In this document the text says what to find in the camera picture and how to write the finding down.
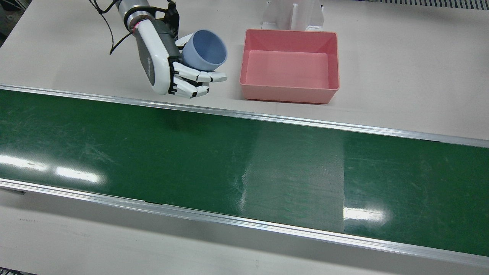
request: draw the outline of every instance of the conveyor belt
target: conveyor belt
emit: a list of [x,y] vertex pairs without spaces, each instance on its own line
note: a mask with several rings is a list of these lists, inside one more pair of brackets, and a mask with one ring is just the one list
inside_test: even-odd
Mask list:
[[0,90],[0,178],[489,256],[489,149]]

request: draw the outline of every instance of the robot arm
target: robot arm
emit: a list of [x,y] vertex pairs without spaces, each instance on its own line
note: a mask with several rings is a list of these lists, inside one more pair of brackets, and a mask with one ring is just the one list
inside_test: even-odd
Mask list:
[[191,35],[176,40],[179,16],[174,2],[169,1],[162,20],[152,14],[161,9],[150,7],[146,0],[119,0],[116,5],[136,38],[141,64],[156,93],[193,98],[207,94],[210,82],[227,79],[222,72],[199,71],[183,64],[180,49]]

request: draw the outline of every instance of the white table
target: white table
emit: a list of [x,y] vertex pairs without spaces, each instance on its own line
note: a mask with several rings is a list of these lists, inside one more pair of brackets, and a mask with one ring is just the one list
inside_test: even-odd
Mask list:
[[[229,79],[204,97],[153,93],[134,38],[109,56],[107,27],[83,0],[34,0],[0,48],[0,83],[489,139],[489,12],[323,2],[340,57],[341,88],[327,105],[241,95],[245,30],[260,27],[261,0],[177,1],[181,36],[209,28],[228,47]],[[126,33],[115,10],[107,19],[116,40]]]
[[[252,0],[178,1],[181,35],[213,29],[229,50],[222,66],[228,81],[201,98],[154,94],[134,40],[109,56],[107,27],[84,0],[34,0],[0,48],[0,83],[489,139],[488,12],[324,4],[325,30],[338,33],[340,48],[341,88],[328,105],[243,99],[238,78],[244,34],[260,27],[264,7]],[[115,38],[122,37],[119,15],[112,11],[107,18]],[[261,230],[249,240],[261,238],[262,245],[223,243],[205,225],[35,193],[0,191],[0,220],[0,266],[41,275],[487,273],[300,238],[267,239]],[[230,239],[244,230],[219,233]]]

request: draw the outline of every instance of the light blue plastic cup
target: light blue plastic cup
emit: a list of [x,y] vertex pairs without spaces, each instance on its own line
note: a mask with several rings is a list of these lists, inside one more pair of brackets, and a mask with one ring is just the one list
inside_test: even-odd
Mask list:
[[182,58],[185,65],[203,71],[213,71],[227,58],[224,42],[210,30],[196,31],[183,47]]

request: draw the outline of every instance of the pink plastic bin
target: pink plastic bin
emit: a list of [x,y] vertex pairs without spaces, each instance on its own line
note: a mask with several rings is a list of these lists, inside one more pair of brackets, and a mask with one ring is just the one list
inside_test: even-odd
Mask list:
[[328,103],[339,89],[336,33],[247,30],[240,84],[247,99]]

